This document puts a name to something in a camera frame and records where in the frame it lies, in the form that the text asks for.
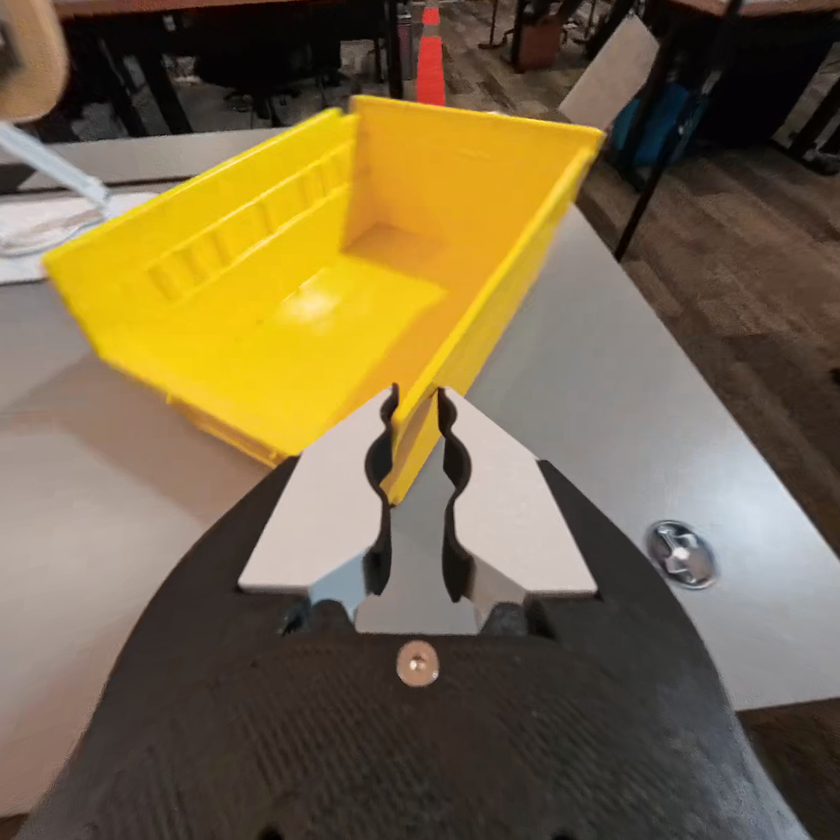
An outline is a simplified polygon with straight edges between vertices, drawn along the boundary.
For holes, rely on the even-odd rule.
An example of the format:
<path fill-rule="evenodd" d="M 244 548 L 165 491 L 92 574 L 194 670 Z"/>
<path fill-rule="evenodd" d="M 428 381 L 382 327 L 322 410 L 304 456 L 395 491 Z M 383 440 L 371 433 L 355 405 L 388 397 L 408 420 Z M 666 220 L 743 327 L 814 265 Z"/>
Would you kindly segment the metal desk fitting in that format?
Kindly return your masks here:
<path fill-rule="evenodd" d="M 646 533 L 645 551 L 672 585 L 700 591 L 718 580 L 718 565 L 711 546 L 682 521 L 654 522 Z"/>

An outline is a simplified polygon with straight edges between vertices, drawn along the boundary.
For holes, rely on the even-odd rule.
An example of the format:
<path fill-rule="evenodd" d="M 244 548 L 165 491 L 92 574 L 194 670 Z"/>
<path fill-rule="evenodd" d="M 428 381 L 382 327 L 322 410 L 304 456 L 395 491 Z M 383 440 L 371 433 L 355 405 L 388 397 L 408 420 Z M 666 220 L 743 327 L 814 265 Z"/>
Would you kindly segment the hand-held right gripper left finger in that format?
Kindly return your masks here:
<path fill-rule="evenodd" d="M 306 447 L 238 578 L 249 594 L 381 595 L 392 563 L 393 384 Z"/>

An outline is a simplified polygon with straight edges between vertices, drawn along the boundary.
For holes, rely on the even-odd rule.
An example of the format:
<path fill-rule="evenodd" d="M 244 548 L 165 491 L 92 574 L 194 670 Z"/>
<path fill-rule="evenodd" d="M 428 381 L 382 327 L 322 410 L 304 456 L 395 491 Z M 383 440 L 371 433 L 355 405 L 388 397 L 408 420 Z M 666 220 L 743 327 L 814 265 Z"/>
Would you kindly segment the grey desk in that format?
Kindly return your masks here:
<path fill-rule="evenodd" d="M 46 282 L 2 288 L 2 816 L 49 788 L 181 557 L 266 474 L 103 365 Z M 738 710 L 838 699 L 838 560 L 578 209 L 469 392 L 643 545 L 706 538 L 675 593 Z"/>

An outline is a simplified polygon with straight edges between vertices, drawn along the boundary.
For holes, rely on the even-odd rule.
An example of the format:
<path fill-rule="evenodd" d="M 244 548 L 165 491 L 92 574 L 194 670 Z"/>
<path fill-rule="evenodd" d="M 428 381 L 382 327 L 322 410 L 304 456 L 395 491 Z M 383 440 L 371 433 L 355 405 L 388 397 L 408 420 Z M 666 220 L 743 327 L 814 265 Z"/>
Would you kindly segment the blue bag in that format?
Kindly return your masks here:
<path fill-rule="evenodd" d="M 636 166 L 653 165 L 665 145 L 670 131 L 675 127 L 679 113 L 690 97 L 690 90 L 676 83 L 668 82 L 658 96 L 656 103 L 644 123 L 642 140 L 637 148 L 634 164 Z M 616 117 L 608 141 L 608 153 L 615 160 L 623 151 L 627 135 L 639 108 L 641 98 L 636 96 Z M 686 135 L 678 141 L 669 162 L 676 163 L 686 156 L 693 144 L 700 122 L 708 108 L 708 101 L 696 104 Z"/>

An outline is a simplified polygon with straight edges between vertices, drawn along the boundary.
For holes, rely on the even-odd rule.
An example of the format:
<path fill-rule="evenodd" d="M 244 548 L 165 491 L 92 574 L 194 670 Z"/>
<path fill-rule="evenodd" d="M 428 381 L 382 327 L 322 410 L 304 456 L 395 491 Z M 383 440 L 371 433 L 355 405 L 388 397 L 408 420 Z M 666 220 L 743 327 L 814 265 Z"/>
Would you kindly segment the orange traffic cone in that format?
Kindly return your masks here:
<path fill-rule="evenodd" d="M 446 105 L 443 41 L 439 34 L 439 2 L 425 3 L 422 32 L 418 42 L 416 101 L 435 107 Z"/>

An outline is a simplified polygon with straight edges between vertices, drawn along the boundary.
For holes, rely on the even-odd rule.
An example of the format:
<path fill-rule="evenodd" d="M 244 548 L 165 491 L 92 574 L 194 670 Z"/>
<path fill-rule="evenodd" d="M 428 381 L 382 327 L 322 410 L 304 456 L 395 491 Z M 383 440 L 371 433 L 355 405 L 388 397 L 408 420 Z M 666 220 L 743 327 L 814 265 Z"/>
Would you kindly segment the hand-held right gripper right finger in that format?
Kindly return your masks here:
<path fill-rule="evenodd" d="M 486 622 L 499 604 L 599 593 L 539 458 L 453 388 L 437 392 L 444 472 L 444 584 Z"/>

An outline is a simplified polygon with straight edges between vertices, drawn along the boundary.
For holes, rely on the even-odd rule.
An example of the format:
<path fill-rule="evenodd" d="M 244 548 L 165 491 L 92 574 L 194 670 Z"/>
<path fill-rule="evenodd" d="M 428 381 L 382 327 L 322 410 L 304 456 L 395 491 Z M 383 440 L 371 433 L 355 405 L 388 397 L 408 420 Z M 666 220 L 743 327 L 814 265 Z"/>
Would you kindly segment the grey flat board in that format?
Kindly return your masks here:
<path fill-rule="evenodd" d="M 609 130 L 647 81 L 658 49 L 642 20 L 626 16 L 561 102 L 563 120 Z"/>

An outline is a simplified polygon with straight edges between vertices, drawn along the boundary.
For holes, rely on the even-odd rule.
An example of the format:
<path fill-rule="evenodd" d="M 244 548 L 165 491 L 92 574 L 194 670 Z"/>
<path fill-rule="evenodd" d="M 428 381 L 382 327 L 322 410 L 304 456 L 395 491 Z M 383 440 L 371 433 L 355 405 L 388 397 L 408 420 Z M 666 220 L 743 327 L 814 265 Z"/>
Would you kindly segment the white document stand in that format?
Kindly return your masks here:
<path fill-rule="evenodd" d="M 45 116 L 63 94 L 70 72 L 67 43 L 52 2 L 1 2 L 1 146 L 16 161 L 64 186 L 68 196 L 2 202 L 1 284 L 46 278 L 44 254 L 155 197 L 112 193 L 35 136 L 17 127 Z"/>

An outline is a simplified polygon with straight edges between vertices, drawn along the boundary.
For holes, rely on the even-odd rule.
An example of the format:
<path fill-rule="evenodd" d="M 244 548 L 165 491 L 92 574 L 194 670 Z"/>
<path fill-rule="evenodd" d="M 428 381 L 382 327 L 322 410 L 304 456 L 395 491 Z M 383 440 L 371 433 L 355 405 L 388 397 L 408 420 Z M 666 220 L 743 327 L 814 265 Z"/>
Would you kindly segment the yellow plastic bin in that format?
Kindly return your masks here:
<path fill-rule="evenodd" d="M 396 384 L 400 503 L 539 277 L 605 140 L 357 96 L 54 248 L 98 357 L 278 466 Z"/>

